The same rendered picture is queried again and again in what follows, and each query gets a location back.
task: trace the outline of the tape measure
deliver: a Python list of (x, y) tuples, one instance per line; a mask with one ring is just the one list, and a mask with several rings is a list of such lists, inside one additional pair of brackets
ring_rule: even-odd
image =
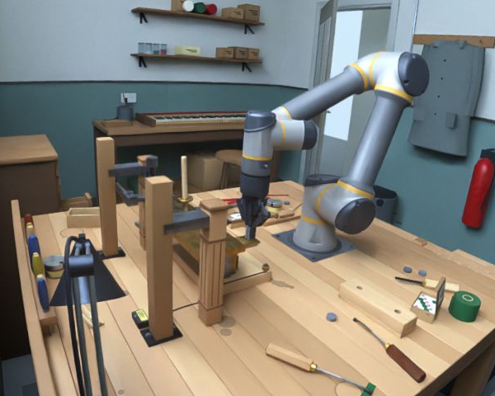
[(461, 322), (473, 322), (480, 309), (480, 298), (467, 291), (457, 291), (449, 304), (449, 313)]

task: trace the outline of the wooden stool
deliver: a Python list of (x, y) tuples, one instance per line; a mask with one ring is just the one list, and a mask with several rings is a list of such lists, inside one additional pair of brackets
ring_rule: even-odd
[(220, 178), (220, 190), (228, 185), (228, 166), (230, 163), (242, 165), (242, 150), (220, 150), (216, 153), (216, 159), (224, 162), (222, 177)]

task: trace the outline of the wall outlet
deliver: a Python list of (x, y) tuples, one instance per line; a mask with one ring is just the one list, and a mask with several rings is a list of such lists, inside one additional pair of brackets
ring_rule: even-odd
[[(125, 92), (126, 102), (127, 103), (136, 103), (138, 100), (138, 95), (136, 93), (127, 93)], [(121, 103), (125, 103), (125, 99), (123, 99), (123, 94), (121, 93)]]

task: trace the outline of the robotic arm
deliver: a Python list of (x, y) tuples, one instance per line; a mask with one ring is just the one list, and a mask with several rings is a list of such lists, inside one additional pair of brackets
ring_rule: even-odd
[(243, 197), (238, 201), (246, 238), (255, 238), (256, 228), (270, 217), (265, 199), (273, 150), (311, 149), (317, 142), (311, 118), (350, 95), (374, 90), (376, 101), (348, 174), (342, 179), (308, 177), (294, 242), (326, 252), (337, 246), (336, 227), (346, 233), (366, 229), (375, 216), (373, 185), (403, 109), (425, 92), (428, 83), (429, 69), (420, 55), (379, 52), (274, 111), (248, 112), (240, 179)]

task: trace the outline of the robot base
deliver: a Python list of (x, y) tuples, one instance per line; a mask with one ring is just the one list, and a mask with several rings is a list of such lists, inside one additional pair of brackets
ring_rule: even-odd
[(305, 258), (308, 258), (311, 262), (319, 262), (321, 260), (324, 260), (325, 258), (334, 257), (338, 254), (350, 252), (351, 250), (357, 249), (356, 245), (346, 241), (341, 237), (337, 237), (336, 248), (328, 252), (314, 252), (299, 247), (294, 242), (294, 232), (295, 230), (292, 229), (291, 231), (286, 231), (284, 233), (274, 233), (272, 237), (282, 242), (284, 245), (288, 246), (289, 248), (294, 249), (297, 253), (299, 253), (301, 256)]

